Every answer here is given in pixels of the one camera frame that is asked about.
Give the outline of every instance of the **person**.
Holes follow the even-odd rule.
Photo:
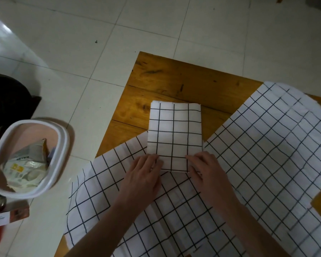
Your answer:
[[[250,256],[289,256],[237,199],[216,157],[206,151],[187,155],[190,175],[201,197],[225,220]],[[158,155],[135,159],[107,214],[68,252],[66,257],[111,256],[137,216],[155,199],[162,183]]]

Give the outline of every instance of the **plastic wrapper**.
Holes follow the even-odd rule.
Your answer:
[[[47,174],[45,139],[17,151],[1,167],[7,185],[16,192],[26,193],[36,188]]]

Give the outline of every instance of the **checkered cloth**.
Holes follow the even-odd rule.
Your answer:
[[[201,106],[153,101],[147,152],[164,161],[162,170],[188,172],[185,155],[202,151]]]
[[[72,183],[65,237],[72,248],[114,202],[147,132],[96,158]],[[240,202],[295,256],[321,256],[321,107],[287,85],[264,83],[203,145],[227,172]],[[162,172],[155,201],[113,256],[241,256],[238,238],[205,204],[187,173]]]

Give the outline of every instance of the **person's right hand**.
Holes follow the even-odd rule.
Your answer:
[[[186,158],[201,172],[190,166],[194,185],[201,192],[202,198],[212,205],[220,214],[228,214],[231,207],[239,205],[227,174],[223,171],[213,154],[202,151]]]

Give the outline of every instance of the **folded cloth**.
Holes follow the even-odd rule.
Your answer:
[[[162,170],[188,172],[185,155],[202,151],[201,106],[153,101],[147,153],[164,161]]]

